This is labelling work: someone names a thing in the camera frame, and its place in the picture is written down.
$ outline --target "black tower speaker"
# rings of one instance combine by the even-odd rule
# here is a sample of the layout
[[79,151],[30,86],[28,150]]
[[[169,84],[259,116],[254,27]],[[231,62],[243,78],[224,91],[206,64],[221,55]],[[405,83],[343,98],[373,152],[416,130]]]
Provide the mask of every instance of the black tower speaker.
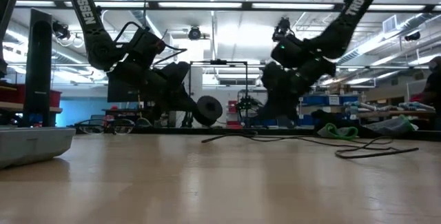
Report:
[[30,115],[40,114],[43,127],[50,124],[50,77],[52,59],[52,15],[31,9],[23,125]]

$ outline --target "ceiling beam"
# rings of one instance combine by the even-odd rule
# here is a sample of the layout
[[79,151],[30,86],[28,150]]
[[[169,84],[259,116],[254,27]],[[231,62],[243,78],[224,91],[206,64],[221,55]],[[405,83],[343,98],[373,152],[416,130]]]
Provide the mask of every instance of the ceiling beam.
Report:
[[[95,1],[95,4],[103,10],[144,9],[144,1]],[[146,10],[341,12],[344,6],[343,3],[325,2],[148,1]],[[18,0],[15,7],[71,10],[72,3],[66,0]],[[371,5],[367,13],[441,14],[441,5],[378,3]]]

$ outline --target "wall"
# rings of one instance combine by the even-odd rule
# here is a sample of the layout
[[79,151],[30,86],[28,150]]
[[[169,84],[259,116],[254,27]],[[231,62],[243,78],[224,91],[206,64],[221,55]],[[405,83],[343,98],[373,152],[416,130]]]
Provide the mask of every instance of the wall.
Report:
[[[113,105],[119,108],[125,108],[124,103],[108,103],[103,97],[63,97],[60,102],[60,108],[63,108],[61,114],[57,115],[57,127],[73,125],[79,121],[90,119],[90,116],[98,114],[104,115],[102,110],[110,109]],[[136,103],[130,103],[129,108],[135,108]]]

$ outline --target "air vent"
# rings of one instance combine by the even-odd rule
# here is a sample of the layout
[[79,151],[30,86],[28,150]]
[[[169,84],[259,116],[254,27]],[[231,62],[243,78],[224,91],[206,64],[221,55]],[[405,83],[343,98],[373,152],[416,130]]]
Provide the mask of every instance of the air vent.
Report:
[[383,32],[388,33],[397,30],[397,15],[393,15],[383,21]]
[[391,80],[391,85],[398,85],[398,78],[394,78]]
[[421,79],[424,79],[424,73],[422,73],[422,72],[416,73],[416,74],[413,75],[413,78],[414,78],[415,80],[421,80]]
[[[245,79],[219,79],[219,85],[245,85]],[[248,85],[255,85],[255,79],[248,79]]]

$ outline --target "desk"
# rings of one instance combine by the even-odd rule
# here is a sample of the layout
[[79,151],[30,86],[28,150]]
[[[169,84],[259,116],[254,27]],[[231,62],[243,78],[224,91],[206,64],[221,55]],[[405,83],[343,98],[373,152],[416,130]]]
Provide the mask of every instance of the desk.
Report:
[[[8,103],[8,102],[0,102],[0,109],[7,110],[10,112],[22,112],[23,111],[23,104],[22,103]],[[60,114],[63,109],[57,108],[57,107],[50,107],[49,109],[50,115],[49,115],[49,126],[54,127],[55,126],[55,118],[57,114]]]
[[395,141],[420,150],[343,161],[303,141],[206,138],[75,136],[56,159],[0,171],[1,220],[441,223],[441,143]]
[[[122,119],[129,119],[133,122],[136,122],[140,117],[140,112],[143,114],[143,118],[146,118],[149,120],[151,124],[154,123],[154,119],[150,118],[152,113],[153,107],[148,107],[148,109],[144,110],[135,110],[135,109],[117,109],[117,110],[102,110],[105,112],[105,115],[111,115],[114,116],[116,119],[122,118]],[[176,123],[176,112],[175,111],[169,111],[162,113],[161,118],[167,119],[167,127],[174,127]]]
[[374,112],[365,112],[358,113],[358,118],[373,118],[373,117],[393,117],[399,115],[405,116],[416,116],[423,119],[430,119],[436,115],[435,111],[411,111],[411,110],[403,110],[403,111],[374,111]]

